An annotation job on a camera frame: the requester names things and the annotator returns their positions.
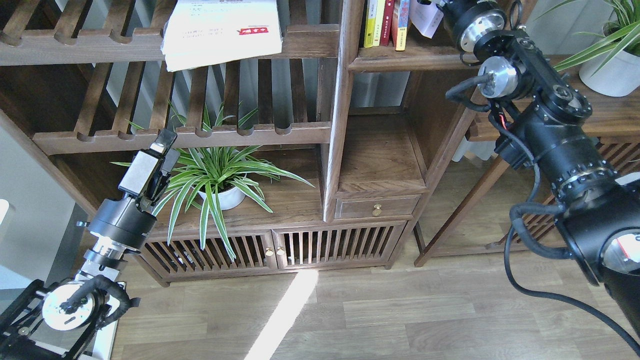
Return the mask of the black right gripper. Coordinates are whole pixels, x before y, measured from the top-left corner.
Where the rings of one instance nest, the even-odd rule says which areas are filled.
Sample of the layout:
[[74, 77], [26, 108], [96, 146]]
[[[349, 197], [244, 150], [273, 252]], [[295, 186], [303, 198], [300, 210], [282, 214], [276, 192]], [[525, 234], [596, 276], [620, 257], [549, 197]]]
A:
[[421, 0], [443, 12], [445, 29], [458, 51], [474, 52], [479, 39], [492, 31], [505, 29], [506, 14], [493, 0]]

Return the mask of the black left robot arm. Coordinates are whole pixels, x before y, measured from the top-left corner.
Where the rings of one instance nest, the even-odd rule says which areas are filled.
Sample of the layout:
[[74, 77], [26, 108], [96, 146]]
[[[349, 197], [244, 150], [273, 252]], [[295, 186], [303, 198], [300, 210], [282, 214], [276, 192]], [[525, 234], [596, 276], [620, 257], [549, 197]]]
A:
[[[97, 241], [73, 280], [50, 287], [34, 280], [1, 314], [3, 360], [77, 360], [99, 330], [139, 305], [139, 298], [128, 296], [116, 280], [126, 265], [124, 255], [140, 252], [157, 221], [153, 209], [179, 157], [172, 148], [176, 138], [163, 129], [134, 157], [118, 186], [123, 197], [105, 199], [87, 227]], [[70, 350], [57, 353], [31, 339], [41, 322], [58, 331], [83, 328], [83, 333]]]

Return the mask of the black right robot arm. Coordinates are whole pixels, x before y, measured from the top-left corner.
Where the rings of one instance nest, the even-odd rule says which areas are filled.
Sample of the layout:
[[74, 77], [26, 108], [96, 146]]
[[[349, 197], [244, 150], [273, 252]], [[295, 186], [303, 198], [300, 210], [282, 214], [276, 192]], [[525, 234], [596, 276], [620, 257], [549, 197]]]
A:
[[535, 254], [574, 260], [603, 285], [639, 331], [639, 176], [621, 176], [596, 150], [582, 125], [587, 98], [567, 84], [525, 30], [491, 0], [435, 0], [454, 45], [480, 61], [478, 75], [446, 98], [487, 112], [500, 132], [495, 152], [512, 168], [545, 176], [555, 204], [532, 198], [510, 208], [511, 228]]

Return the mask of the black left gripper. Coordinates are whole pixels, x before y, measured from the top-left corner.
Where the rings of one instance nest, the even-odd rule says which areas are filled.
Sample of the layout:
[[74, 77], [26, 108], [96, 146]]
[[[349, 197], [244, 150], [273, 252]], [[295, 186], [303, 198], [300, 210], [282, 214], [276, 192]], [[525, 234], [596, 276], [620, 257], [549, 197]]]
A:
[[125, 253], [138, 253], [157, 221], [153, 209], [169, 184], [179, 153], [171, 149], [178, 135], [162, 129], [150, 149], [140, 150], [119, 183], [119, 200], [106, 199], [88, 226], [97, 237], [84, 257], [81, 273], [117, 273]]

